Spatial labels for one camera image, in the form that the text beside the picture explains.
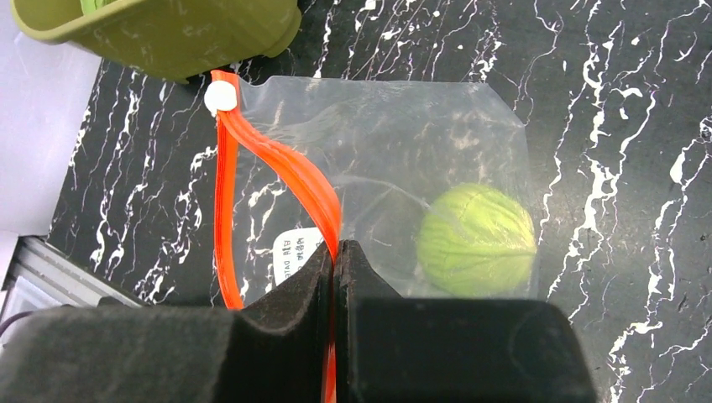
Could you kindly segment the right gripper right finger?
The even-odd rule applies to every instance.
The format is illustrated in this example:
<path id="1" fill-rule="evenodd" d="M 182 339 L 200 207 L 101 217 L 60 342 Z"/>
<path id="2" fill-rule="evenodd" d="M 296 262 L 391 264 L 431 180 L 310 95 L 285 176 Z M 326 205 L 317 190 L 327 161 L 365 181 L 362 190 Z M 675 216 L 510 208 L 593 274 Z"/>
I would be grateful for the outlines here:
<path id="1" fill-rule="evenodd" d="M 556 306 L 531 299 L 400 296 L 361 246 L 335 264 L 339 402 L 594 402 L 579 341 Z"/>

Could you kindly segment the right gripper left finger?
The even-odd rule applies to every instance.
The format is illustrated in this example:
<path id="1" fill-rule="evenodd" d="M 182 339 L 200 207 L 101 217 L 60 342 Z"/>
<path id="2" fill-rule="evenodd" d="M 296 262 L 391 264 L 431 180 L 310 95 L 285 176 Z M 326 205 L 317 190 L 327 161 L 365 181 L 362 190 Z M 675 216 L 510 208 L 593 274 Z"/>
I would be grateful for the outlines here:
<path id="1" fill-rule="evenodd" d="M 319 247 L 241 310 L 39 311 L 1 356 L 4 402 L 319 402 L 332 261 Z"/>

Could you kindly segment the green cabbage toy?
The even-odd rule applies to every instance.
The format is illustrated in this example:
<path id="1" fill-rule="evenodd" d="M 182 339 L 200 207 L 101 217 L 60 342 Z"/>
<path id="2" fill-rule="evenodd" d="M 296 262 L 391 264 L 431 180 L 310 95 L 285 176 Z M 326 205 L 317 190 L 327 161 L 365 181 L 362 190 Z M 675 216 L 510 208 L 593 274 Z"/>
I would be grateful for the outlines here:
<path id="1" fill-rule="evenodd" d="M 416 258 L 437 288 L 454 296 L 497 296 L 528 285 L 537 243 L 529 212 L 479 183 L 440 195 L 421 221 Z"/>

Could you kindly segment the clear zip bag orange zipper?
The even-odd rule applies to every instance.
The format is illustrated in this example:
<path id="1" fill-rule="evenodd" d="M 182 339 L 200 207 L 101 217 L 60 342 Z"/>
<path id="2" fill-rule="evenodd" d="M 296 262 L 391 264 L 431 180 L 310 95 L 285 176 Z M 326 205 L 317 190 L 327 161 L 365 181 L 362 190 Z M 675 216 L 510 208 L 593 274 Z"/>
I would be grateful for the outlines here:
<path id="1" fill-rule="evenodd" d="M 523 127 L 488 87 L 420 81 L 274 76 L 250 86 L 214 70 L 205 103 L 217 120 L 214 254 L 225 305 L 241 310 L 300 270 L 321 246 L 327 283 L 324 397 L 335 393 L 339 246 L 356 241 L 400 296 L 454 296 L 416 258 L 431 204 L 462 183 L 494 187 L 523 207 Z"/>

